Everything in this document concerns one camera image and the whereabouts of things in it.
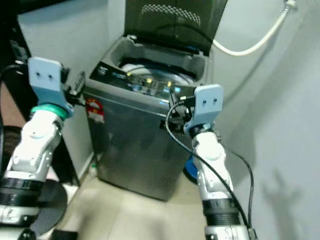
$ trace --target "washing machine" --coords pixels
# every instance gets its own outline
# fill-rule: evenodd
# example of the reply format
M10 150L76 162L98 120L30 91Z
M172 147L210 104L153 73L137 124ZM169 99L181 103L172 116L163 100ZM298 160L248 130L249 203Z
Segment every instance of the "washing machine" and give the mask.
M213 82L211 45L227 0L127 0L124 34L84 96L97 176L167 201L189 154L166 132L172 95ZM172 130L191 147L180 125Z

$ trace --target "white wall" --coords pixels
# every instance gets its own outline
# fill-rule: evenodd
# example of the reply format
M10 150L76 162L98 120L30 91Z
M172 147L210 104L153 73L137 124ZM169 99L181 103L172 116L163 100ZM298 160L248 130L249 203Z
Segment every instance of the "white wall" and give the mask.
M122 34L124 12L124 0L69 0L22 14L19 23L31 54L69 67L72 85L80 71L90 75ZM63 138L79 175L93 150L83 107L65 122Z
M254 163L253 224L262 240L320 235L320 1L308 4L301 27L228 141ZM246 203L248 178L235 160L228 164Z

